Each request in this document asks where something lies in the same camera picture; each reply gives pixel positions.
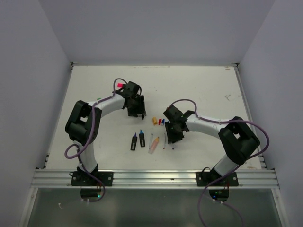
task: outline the small orange object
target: small orange object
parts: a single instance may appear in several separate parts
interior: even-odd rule
[[[157,118],[153,117],[152,122],[153,122],[153,125],[156,125],[157,124]]]

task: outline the glass panel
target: glass panel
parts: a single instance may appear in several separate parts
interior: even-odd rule
[[[201,190],[107,189],[96,203],[81,202],[80,189],[39,189],[29,227],[200,227]],[[230,190],[227,201],[247,227],[280,227],[271,190]],[[202,216],[211,227],[241,226],[232,209],[202,199]]]

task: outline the white wall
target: white wall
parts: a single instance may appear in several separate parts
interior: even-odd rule
[[[0,1],[0,226],[18,225],[70,76],[37,0]]]
[[[302,12],[302,0],[276,0],[240,63],[252,117],[271,138],[265,160],[276,169],[293,227],[303,223]]]
[[[72,61],[240,62],[275,0],[40,0]]]

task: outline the black marker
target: black marker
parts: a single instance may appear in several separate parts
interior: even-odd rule
[[[135,133],[132,138],[131,150],[136,150],[137,139],[137,133]]]
[[[139,133],[139,140],[140,140],[140,146],[142,148],[145,147],[145,138],[144,138],[144,133],[142,132],[142,130],[140,130],[140,133]]]

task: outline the white enclosure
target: white enclosure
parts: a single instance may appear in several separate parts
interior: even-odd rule
[[[184,133],[185,138],[173,150],[163,149],[165,127],[152,123],[152,117],[165,118],[163,112],[174,101],[182,98],[195,100],[198,113],[218,119],[240,116],[248,120],[243,98],[233,67],[190,66],[75,66],[63,103],[54,140],[50,148],[48,169],[73,169],[77,159],[64,157],[71,144],[64,127],[78,100],[94,101],[111,94],[114,75],[133,81],[142,87],[147,116],[132,118],[127,110],[111,113],[101,119],[94,141],[95,157],[100,169],[116,170],[192,170],[213,167],[225,154],[221,141],[202,133]],[[177,103],[183,112],[193,110],[189,102]],[[131,138],[143,130],[146,144],[151,133],[160,137],[154,154],[148,147],[130,150]],[[260,169],[258,157],[250,159],[241,169]]]

